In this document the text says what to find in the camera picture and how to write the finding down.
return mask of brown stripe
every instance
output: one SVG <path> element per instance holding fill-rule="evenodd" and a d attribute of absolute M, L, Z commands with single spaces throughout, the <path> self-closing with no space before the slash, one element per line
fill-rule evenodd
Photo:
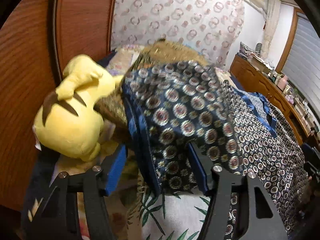
<path fill-rule="evenodd" d="M 79 97 L 79 98 L 80 98 L 80 100 L 77 98 L 76 99 L 82 104 L 83 100 L 81 99 L 81 97 Z M 44 102 L 43 102 L 43 111 L 42 111 L 42 124 L 43 124 L 43 126 L 45 126 L 45 122 L 47 121 L 48 115 L 50 114 L 52 106 L 54 104 L 58 104 L 59 106 L 63 107 L 68 112 L 70 112 L 71 114 L 78 116 L 77 112 L 75 111 L 75 109 L 71 105 L 69 105 L 65 100 L 58 101 L 58 95 L 56 94 L 55 91 L 52 91 L 49 95 L 47 95 L 47 97 L 44 99 Z"/>
<path fill-rule="evenodd" d="M 77 94 L 76 92 L 73 94 L 73 97 L 75 99 L 77 99 L 79 101 L 79 103 L 81 103 L 82 105 L 84 105 L 85 107 L 87 107 L 87 105 L 85 104 L 85 102 L 83 101 L 83 99 L 79 96 L 79 94 Z"/>

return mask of blue cloth with circle pattern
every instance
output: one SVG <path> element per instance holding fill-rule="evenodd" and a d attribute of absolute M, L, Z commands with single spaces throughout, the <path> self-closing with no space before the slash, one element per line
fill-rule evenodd
<path fill-rule="evenodd" d="M 213 67 L 194 61 L 154 65 L 129 72 L 122 90 L 138 165 L 156 195 L 196 186 L 190 141 L 213 164 L 242 171 L 226 94 Z"/>

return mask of wooden door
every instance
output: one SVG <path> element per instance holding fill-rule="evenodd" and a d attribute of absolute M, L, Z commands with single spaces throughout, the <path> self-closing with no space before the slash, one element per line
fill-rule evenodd
<path fill-rule="evenodd" d="M 0 29 L 0 205 L 18 211 L 38 154 L 33 119 L 55 88 L 48 1 L 22 0 Z"/>
<path fill-rule="evenodd" d="M 257 82 L 257 71 L 246 61 L 241 63 L 241 72 L 238 81 L 247 92 L 255 92 Z"/>
<path fill-rule="evenodd" d="M 230 72 L 235 76 L 236 79 L 238 79 L 240 72 L 242 71 L 241 60 L 242 59 L 236 55 L 230 66 Z"/>
<path fill-rule="evenodd" d="M 74 56 L 100 60 L 110 51 L 115 0 L 56 0 L 55 39 L 61 72 Z"/>

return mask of white curtain with circle pattern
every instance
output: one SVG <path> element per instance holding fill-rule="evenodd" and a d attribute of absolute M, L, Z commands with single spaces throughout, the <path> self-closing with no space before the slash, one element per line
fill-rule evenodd
<path fill-rule="evenodd" d="M 268 15 L 266 21 L 266 28 L 264 31 L 263 42 L 260 52 L 260 57 L 262 59 L 266 59 L 268 57 L 271 41 L 273 39 L 273 35 L 276 32 L 276 28 L 279 21 L 280 7 L 280 0 L 268 1 Z"/>
<path fill-rule="evenodd" d="M 243 23 L 243 0 L 116 0 L 111 47 L 166 38 L 222 67 Z"/>

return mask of pikachu plush toy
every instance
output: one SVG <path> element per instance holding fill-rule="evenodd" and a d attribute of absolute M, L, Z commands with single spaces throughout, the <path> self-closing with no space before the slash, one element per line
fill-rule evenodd
<path fill-rule="evenodd" d="M 63 77 L 56 90 L 45 98 L 33 129 L 42 145 L 68 157 L 90 161 L 100 151 L 101 135 L 112 135 L 115 128 L 104 125 L 93 106 L 99 98 L 107 97 L 123 76 L 112 77 L 89 56 L 79 55 L 70 60 Z"/>

